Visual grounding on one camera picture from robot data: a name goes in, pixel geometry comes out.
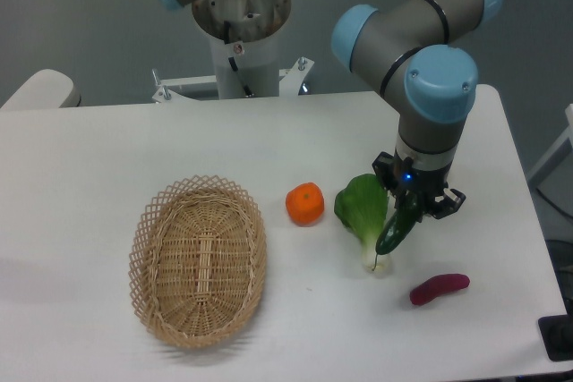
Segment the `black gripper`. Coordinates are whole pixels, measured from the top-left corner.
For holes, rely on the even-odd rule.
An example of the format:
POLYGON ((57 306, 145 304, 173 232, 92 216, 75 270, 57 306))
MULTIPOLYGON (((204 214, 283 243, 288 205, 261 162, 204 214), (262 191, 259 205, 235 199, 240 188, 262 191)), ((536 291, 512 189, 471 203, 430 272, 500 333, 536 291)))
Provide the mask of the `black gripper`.
POLYGON ((448 164, 437 170, 420 170, 414 167, 411 157, 401 158, 397 153, 386 152, 381 152, 372 162, 379 183, 395 199, 395 210, 404 206, 408 193, 416 194, 418 223, 424 216, 442 219, 455 214, 465 202, 466 195, 447 183, 450 167, 448 164))

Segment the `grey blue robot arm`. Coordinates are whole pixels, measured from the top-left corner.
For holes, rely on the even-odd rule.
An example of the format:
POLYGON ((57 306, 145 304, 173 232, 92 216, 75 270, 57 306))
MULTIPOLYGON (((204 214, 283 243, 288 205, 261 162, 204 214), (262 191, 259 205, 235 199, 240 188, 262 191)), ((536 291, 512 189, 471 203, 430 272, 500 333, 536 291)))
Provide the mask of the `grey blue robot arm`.
MULTIPOLYGON (((423 215, 441 219, 463 204, 447 177, 475 102, 478 71, 452 42, 490 20, 502 1, 405 0, 389 13, 359 4, 336 23, 334 56, 398 112, 395 149, 372 165, 398 208, 412 195, 423 215)), ((169 10, 190 7, 212 39, 222 98, 278 94, 276 56, 265 46, 287 22, 291 0, 160 2, 169 10)))

